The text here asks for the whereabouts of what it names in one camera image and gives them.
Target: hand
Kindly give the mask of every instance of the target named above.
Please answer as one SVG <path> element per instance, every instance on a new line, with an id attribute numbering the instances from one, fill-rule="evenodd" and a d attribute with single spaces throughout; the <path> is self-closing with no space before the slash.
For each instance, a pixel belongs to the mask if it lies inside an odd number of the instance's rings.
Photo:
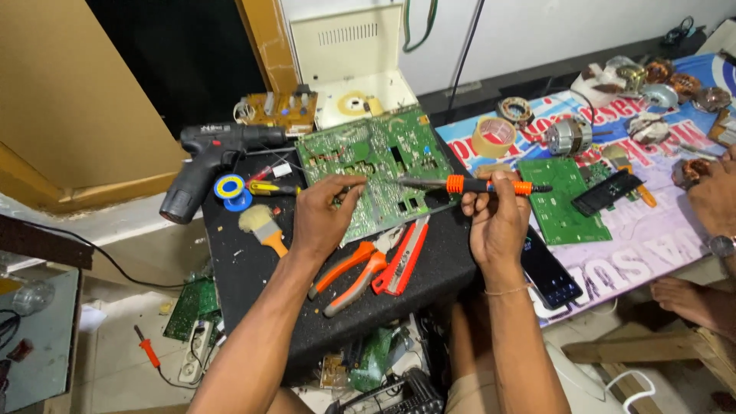
<path id="1" fill-rule="evenodd" d="M 736 146 L 722 162 L 710 164 L 710 176 L 687 193 L 690 207 L 711 236 L 736 236 Z"/>
<path id="2" fill-rule="evenodd" d="M 486 180 L 489 175 L 480 178 Z M 467 193 L 462 198 L 463 213 L 473 217 L 470 251 L 484 274 L 521 265 L 531 207 L 525 197 L 517 197 L 512 180 L 519 180 L 514 172 L 493 172 L 495 194 Z"/>
<path id="3" fill-rule="evenodd" d="M 322 264 L 345 235 L 366 178 L 362 175 L 328 175 L 297 195 L 294 241 L 291 251 Z M 347 193 L 345 187 L 352 187 Z M 337 208 L 333 201 L 342 202 Z"/>

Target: red wire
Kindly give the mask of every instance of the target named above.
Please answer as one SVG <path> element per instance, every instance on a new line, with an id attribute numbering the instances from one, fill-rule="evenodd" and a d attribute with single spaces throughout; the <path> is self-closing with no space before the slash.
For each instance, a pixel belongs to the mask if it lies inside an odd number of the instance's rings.
<path id="1" fill-rule="evenodd" d="M 340 147 L 340 153 L 337 155 L 330 155 L 329 157 L 325 155 L 315 154 L 314 151 L 310 150 L 309 147 L 307 147 L 306 141 L 304 142 L 304 148 L 309 151 L 310 154 L 314 155 L 317 158 L 321 158 L 323 160 L 332 160 L 334 158 L 338 158 L 340 155 L 342 155 L 343 152 L 345 152 L 345 146 Z"/>

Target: ventilation slot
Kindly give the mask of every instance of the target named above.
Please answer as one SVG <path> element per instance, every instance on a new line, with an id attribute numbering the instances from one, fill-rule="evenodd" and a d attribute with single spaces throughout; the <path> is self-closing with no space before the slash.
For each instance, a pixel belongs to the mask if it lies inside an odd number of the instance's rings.
<path id="1" fill-rule="evenodd" d="M 341 29 L 332 29 L 319 33 L 319 45 L 326 46 L 342 42 L 378 36 L 378 23 L 359 24 Z"/>

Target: bracelet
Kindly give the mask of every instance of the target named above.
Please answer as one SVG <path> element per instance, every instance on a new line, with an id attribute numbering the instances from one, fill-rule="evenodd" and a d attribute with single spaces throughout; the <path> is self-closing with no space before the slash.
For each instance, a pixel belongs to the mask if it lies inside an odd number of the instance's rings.
<path id="1" fill-rule="evenodd" d="M 489 292 L 489 291 L 487 291 L 487 290 L 484 290 L 484 292 L 485 292 L 485 293 L 486 293 L 486 295 L 488 295 L 488 296 L 500 296 L 500 295 L 505 295 L 506 293 L 513 293 L 513 292 L 518 292 L 518 291 L 520 291 L 520 290 L 526 290 L 526 289 L 528 289 L 529 287 L 532 287 L 532 284 L 531 284 L 531 283 L 529 283 L 529 282 L 527 282 L 527 283 L 524 283 L 524 286 L 522 286 L 522 287 L 518 287 L 518 288 L 516 288 L 516 289 L 512 289 L 512 290 L 508 290 L 508 291 L 506 291 L 506 292 Z"/>

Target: green cable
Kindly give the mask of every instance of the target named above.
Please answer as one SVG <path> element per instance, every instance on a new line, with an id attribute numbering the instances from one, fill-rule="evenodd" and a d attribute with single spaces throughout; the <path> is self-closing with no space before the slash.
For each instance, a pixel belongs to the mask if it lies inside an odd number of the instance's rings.
<path id="1" fill-rule="evenodd" d="M 432 0 L 430 3 L 429 14 L 427 14 L 427 29 L 424 31 L 422 40 L 413 46 L 409 46 L 411 42 L 411 30 L 409 29 L 409 7 L 411 0 L 406 0 L 406 4 L 404 5 L 404 46 L 401 48 L 405 53 L 413 52 L 429 37 L 429 34 L 432 31 L 432 26 L 434 26 L 434 18 L 437 16 L 437 2 L 437 0 Z"/>

